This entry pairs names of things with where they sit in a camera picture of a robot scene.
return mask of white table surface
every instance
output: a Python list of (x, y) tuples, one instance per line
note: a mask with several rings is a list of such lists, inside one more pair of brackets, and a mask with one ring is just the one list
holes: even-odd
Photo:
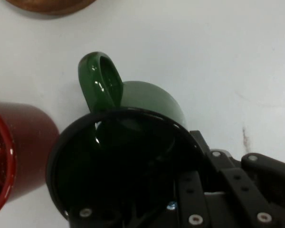
[[(97, 0), (58, 18), (0, 0), (0, 101), (35, 105), (62, 131), (88, 113), (77, 64), (97, 50), (124, 81), (172, 94), (211, 148), (285, 162), (285, 0)], [(5, 205), (7, 227), (68, 224), (43, 186)]]

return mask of green ceramic mug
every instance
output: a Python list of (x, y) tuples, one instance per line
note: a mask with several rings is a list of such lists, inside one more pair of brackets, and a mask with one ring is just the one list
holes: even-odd
[(79, 63), (79, 81), (91, 113), (135, 107), (165, 115), (186, 127), (180, 106), (166, 91), (150, 83), (122, 82), (112, 60), (93, 52)]
[(62, 132), (47, 163), (57, 208), (70, 222), (76, 208), (102, 214), (106, 203), (139, 214), (162, 208), (173, 200), (174, 177), (202, 158), (179, 105), (155, 85), (123, 83), (104, 53), (80, 61), (79, 80), (91, 113)]

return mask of red cup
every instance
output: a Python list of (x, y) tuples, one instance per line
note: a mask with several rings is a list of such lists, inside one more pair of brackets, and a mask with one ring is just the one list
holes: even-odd
[(0, 209), (45, 183), (48, 155), (58, 135), (41, 110), (0, 103)]

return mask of wooden plate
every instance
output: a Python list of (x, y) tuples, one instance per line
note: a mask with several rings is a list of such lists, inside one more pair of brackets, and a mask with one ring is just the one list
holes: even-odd
[(63, 15), (74, 13), (90, 5), (95, 0), (6, 0), (11, 4), (28, 11)]

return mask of screw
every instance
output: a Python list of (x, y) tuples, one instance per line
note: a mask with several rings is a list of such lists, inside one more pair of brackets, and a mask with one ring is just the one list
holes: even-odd
[(168, 203), (167, 209), (168, 210), (175, 210), (176, 209), (176, 202), (175, 201), (171, 201), (170, 203)]
[(212, 156), (219, 157), (220, 156), (220, 152), (214, 151), (214, 152), (212, 152)]
[(269, 223), (272, 221), (272, 217), (268, 213), (260, 212), (257, 215), (257, 220), (261, 223)]
[(203, 217), (200, 215), (191, 215), (189, 217), (189, 223), (193, 226), (197, 226), (203, 223)]
[(79, 212), (80, 217), (87, 218), (92, 214), (92, 210), (90, 208), (84, 208)]
[(248, 159), (251, 160), (251, 161), (253, 161), (253, 162), (255, 162), (256, 160), (258, 160), (258, 158), (257, 158), (256, 156), (254, 156), (254, 155), (250, 155), (250, 156), (248, 157)]

